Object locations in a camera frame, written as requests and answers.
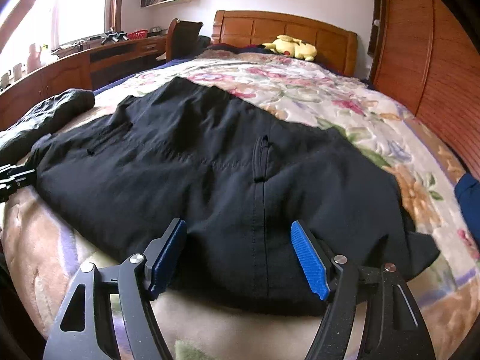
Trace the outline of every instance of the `red plastic basket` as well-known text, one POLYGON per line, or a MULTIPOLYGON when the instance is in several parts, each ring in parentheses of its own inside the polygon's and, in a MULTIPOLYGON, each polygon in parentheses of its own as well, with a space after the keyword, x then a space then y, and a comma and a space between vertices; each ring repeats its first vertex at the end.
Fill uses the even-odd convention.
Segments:
POLYGON ((148 30, 135 31, 127 34, 128 39, 145 39, 147 37, 148 30))

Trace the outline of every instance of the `headboard panel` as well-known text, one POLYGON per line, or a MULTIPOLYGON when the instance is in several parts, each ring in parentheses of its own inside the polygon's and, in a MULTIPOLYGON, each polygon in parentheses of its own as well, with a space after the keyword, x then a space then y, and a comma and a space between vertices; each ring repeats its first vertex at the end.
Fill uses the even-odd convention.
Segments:
POLYGON ((245 47, 272 42, 282 34, 314 44, 318 50, 315 61, 353 75, 357 34, 306 17, 263 11, 217 11, 212 41, 245 47))

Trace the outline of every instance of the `floral bedspread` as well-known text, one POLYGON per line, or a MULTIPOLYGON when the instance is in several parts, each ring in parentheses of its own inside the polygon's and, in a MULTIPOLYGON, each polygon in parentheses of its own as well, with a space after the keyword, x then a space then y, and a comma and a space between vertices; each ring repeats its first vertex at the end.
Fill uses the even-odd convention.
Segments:
MULTIPOLYGON (((64 128, 111 114, 127 95, 142 96, 174 76, 218 87, 279 119, 336 128, 366 157, 395 175, 417 231, 441 255, 409 282, 438 360, 456 350, 480 311, 480 254, 460 214, 454 185, 464 174, 445 145, 402 105, 320 66, 279 55, 209 50, 195 60, 138 74, 96 97, 95 108, 64 128)), ((32 189, 10 198, 1 240, 13 282, 38 330, 48 336, 80 264, 115 264, 64 223, 32 189)), ((114 325, 123 359, 131 359, 118 298, 114 325)), ((153 309, 170 351, 187 359, 303 359, 320 323, 314 317, 258 315, 196 302, 167 291, 153 309)), ((365 305, 358 306, 347 351, 354 359, 365 305)))

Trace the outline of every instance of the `yellow plush toy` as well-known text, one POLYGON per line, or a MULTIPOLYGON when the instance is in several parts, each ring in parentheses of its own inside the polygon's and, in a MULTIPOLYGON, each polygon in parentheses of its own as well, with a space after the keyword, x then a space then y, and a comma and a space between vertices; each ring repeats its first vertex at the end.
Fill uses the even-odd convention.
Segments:
POLYGON ((279 35, 273 43, 264 43, 266 49, 288 57, 313 61, 317 55, 317 48, 313 44, 303 43, 288 35, 279 35))

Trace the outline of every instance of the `bed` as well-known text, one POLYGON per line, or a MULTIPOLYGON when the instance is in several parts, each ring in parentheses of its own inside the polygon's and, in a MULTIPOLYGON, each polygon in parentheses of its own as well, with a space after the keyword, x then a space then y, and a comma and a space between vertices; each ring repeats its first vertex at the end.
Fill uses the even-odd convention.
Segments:
MULTIPOLYGON (((282 33, 315 44, 318 63, 213 47, 181 64, 139 73, 102 91, 95 107, 63 130, 111 114, 127 95, 142 96, 175 76, 217 85, 279 119, 338 129, 371 161, 395 175, 417 231, 431 234, 441 251, 409 287, 436 358, 450 358, 480 311, 480 253, 454 196, 464 168, 405 107, 351 77, 356 34, 304 17, 218 11, 212 39, 215 44, 245 47, 282 33)), ((64 223, 32 188, 13 195, 2 214, 1 240, 13 282, 37 329, 47 337, 80 264, 91 261, 104 267, 117 262, 64 223)), ((122 358, 131 359, 118 298, 112 297, 112 305, 122 358)), ((320 323, 316 317, 227 309, 173 290, 162 294, 153 310, 177 360, 303 359, 320 323)), ((364 316, 361 304, 346 359, 356 358, 364 316)))

